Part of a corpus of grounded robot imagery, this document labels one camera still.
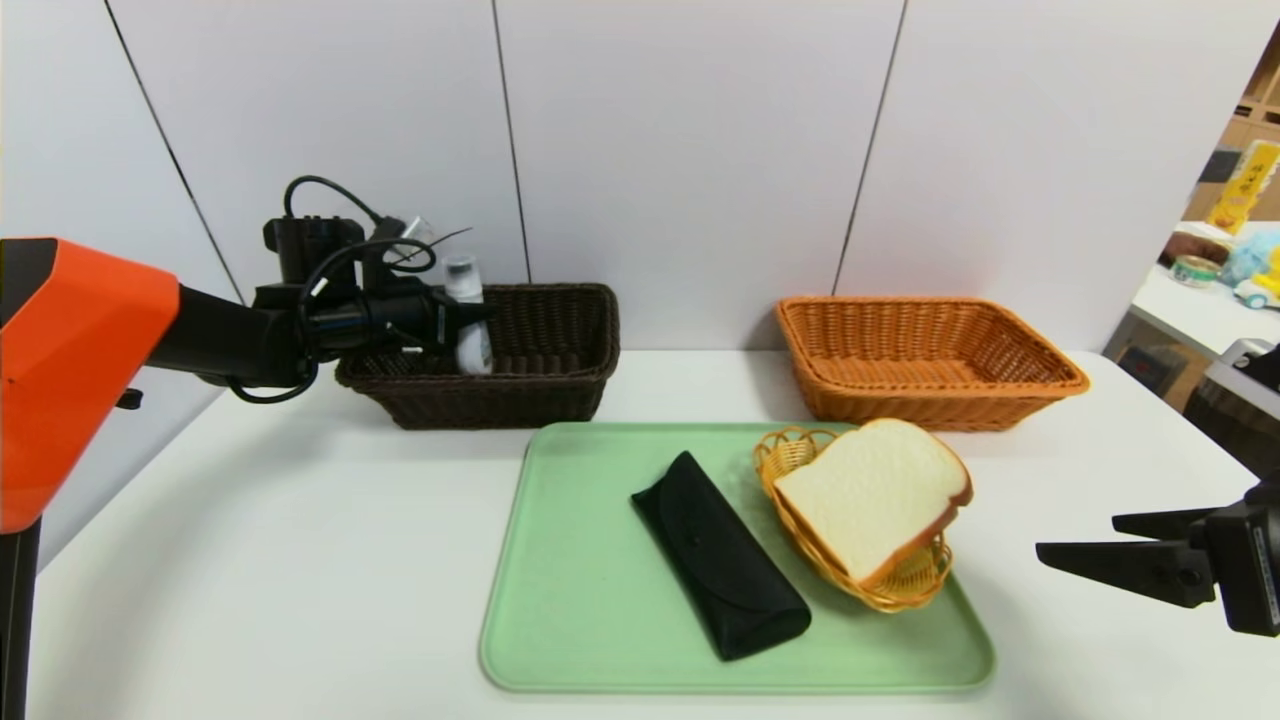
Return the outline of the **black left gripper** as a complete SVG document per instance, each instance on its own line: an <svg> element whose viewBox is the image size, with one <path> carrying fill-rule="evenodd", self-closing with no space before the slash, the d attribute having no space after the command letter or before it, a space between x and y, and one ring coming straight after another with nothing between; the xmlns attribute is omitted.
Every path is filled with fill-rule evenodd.
<svg viewBox="0 0 1280 720"><path fill-rule="evenodd" d="M425 288L375 297L369 310L372 328L402 348L444 351L456 347L460 328L489 322L498 306L456 302L443 291Z"/></svg>

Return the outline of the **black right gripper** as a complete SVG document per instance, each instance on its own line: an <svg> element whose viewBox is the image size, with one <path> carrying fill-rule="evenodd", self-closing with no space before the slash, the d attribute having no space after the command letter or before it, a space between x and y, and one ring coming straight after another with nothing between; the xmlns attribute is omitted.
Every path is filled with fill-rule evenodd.
<svg viewBox="0 0 1280 720"><path fill-rule="evenodd" d="M1196 537L1193 527L1203 520L1210 557L1184 542ZM1220 510L1111 518L1116 532L1151 541L1048 542L1038 543L1036 555L1048 568L1183 609L1212 603L1216 582L1230 629L1276 637L1277 523L1279 477L1271 471L1240 501Z"/></svg>

